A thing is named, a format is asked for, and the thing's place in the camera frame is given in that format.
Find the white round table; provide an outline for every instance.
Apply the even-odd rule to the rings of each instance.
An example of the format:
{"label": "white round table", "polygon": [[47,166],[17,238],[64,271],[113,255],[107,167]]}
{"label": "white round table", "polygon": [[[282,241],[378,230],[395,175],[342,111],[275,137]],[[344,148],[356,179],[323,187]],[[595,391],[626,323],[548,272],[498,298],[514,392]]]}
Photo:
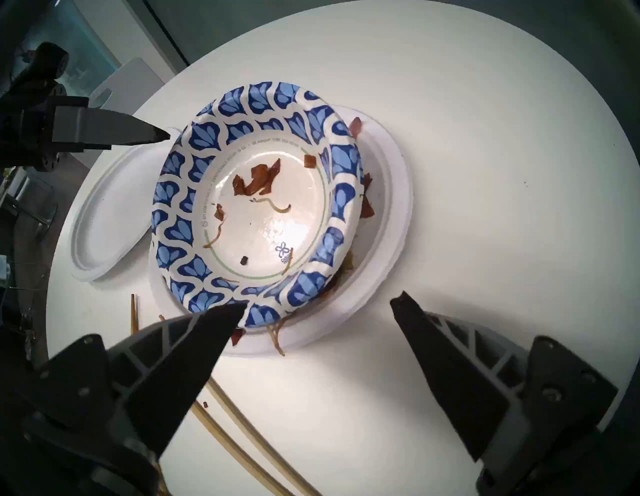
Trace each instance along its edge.
{"label": "white round table", "polygon": [[[553,336],[627,386],[640,353],[640,168],[607,104],[566,60],[514,26],[457,6],[344,3],[217,48],[136,116],[182,128],[212,95],[265,80],[373,116],[414,179],[406,247],[362,310],[285,358],[223,357],[214,370],[323,495],[475,494],[479,467],[393,319],[388,301],[402,290],[426,310],[525,347],[538,334]],[[70,217],[121,152],[101,155]],[[140,296],[141,327],[160,313],[147,282],[148,236],[86,284],[72,278],[64,255],[69,224],[49,280],[50,355],[88,332],[106,346],[128,336],[130,293]],[[267,494],[190,413],[162,464],[174,494]]]}

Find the paper bowl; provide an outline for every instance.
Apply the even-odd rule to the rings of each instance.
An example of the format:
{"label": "paper bowl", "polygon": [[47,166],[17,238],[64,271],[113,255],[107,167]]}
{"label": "paper bowl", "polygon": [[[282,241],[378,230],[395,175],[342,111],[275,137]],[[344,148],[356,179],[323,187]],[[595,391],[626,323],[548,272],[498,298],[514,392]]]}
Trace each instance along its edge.
{"label": "paper bowl", "polygon": [[[315,168],[304,167],[305,155],[316,157]],[[270,194],[234,194],[236,175],[248,185],[254,166],[277,159]],[[245,301],[240,327],[263,327],[331,280],[363,193],[358,148],[326,102],[294,84],[247,84],[204,107],[175,142],[154,194],[152,249],[189,311]],[[214,217],[218,204],[224,224]]]}

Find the chopsticks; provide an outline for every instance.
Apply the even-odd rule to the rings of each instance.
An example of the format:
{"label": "chopsticks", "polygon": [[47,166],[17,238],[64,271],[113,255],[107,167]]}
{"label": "chopsticks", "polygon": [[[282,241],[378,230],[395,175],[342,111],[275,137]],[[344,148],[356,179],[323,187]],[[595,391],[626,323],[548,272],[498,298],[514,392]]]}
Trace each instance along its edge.
{"label": "chopsticks", "polygon": [[210,377],[205,387],[227,415],[231,417],[235,424],[240,428],[242,433],[249,439],[249,441],[258,448],[258,451],[260,451],[260,453],[269,460],[270,464],[272,464],[278,472],[286,478],[286,480],[300,491],[303,496],[321,496],[321,494],[314,489],[311,484],[297,473],[297,471],[290,466],[290,464],[288,464],[277,451],[274,450],[273,446],[271,446],[269,442],[262,437],[255,427],[252,426],[251,422],[249,422],[239,408],[231,401],[229,396],[226,395],[214,378]]}
{"label": "chopsticks", "polygon": [[[132,301],[131,324],[133,329],[135,309],[133,304],[134,300],[132,299],[131,301]],[[164,317],[162,315],[158,315],[158,318],[160,318],[161,321],[164,321]],[[249,425],[249,427],[255,432],[254,437],[259,437],[264,441],[264,443],[269,448],[271,448],[271,446],[269,446],[269,444],[260,436],[260,434],[258,434],[258,432],[255,431],[253,426],[249,424],[248,420],[244,418],[244,416],[242,415],[242,413],[240,413],[237,407],[233,403],[231,403],[231,400],[227,397],[224,391],[222,391],[220,386],[218,386],[217,384],[216,386],[217,386],[217,389],[220,390],[221,394],[225,398],[227,398],[229,405],[237,411],[237,414],[240,417],[242,417],[244,421]],[[216,398],[216,400],[218,400],[218,402],[220,402],[217,395],[214,394],[214,397]],[[204,426],[204,428],[209,431],[209,433],[220,443],[220,445],[227,451],[227,453],[229,453],[240,465],[242,465],[244,469],[253,476],[254,479],[256,479],[260,484],[263,485],[263,487],[265,487],[265,489],[270,491],[275,496],[294,496],[285,486],[280,484],[276,479],[273,478],[273,476],[269,472],[264,470],[253,458],[251,458],[247,454],[247,452],[244,449],[242,449],[233,440],[233,438],[225,432],[225,430],[222,427],[220,427],[220,425],[207,413],[205,408],[200,403],[198,403],[198,401],[194,401],[193,404],[191,405],[191,413],[195,415],[195,417],[200,421],[200,423]],[[234,422],[236,422],[236,424],[238,423],[235,417],[231,416],[231,418],[234,420]],[[253,438],[250,437],[249,439],[255,445]]]}
{"label": "chopsticks", "polygon": [[204,407],[195,401],[191,406],[191,413],[196,416],[206,430],[218,440],[220,445],[233,456],[236,461],[244,467],[265,489],[275,496],[294,496],[286,487],[274,479],[269,472],[266,472],[258,463],[251,458],[238,444],[231,439],[220,425],[211,418]]}

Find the screw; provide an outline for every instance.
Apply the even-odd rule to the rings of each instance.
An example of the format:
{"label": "screw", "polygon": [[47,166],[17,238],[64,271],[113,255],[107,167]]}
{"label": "screw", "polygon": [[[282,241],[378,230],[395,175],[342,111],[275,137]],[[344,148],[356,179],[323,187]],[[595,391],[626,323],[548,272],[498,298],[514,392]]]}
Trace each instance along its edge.
{"label": "screw", "polygon": [[595,384],[596,381],[598,380],[596,376],[589,371],[584,371],[582,373],[582,379],[584,379],[587,382],[590,382],[591,384]]}
{"label": "screw", "polygon": [[542,390],[542,396],[544,396],[546,400],[553,401],[554,403],[562,400],[562,393],[554,387],[545,387]]}

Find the floor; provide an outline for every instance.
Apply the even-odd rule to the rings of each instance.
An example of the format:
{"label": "floor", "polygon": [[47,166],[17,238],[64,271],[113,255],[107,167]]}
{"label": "floor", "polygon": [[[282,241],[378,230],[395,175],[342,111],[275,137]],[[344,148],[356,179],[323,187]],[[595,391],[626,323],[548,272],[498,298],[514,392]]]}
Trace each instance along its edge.
{"label": "floor", "polygon": [[[33,172],[53,187],[58,210],[49,230],[41,240],[36,237],[37,222],[24,214],[18,215],[13,227],[13,259],[16,262],[34,264],[17,264],[15,266],[15,285],[38,289],[37,291],[17,292],[17,304],[20,312],[29,312],[33,321],[35,342],[33,343],[31,362],[36,368],[48,359],[45,317],[49,267],[51,267],[58,236],[60,236],[69,207],[88,172],[89,169],[71,155],[62,157],[53,172]],[[18,348],[24,356],[24,343],[16,343],[15,338],[13,341],[12,346]]]}

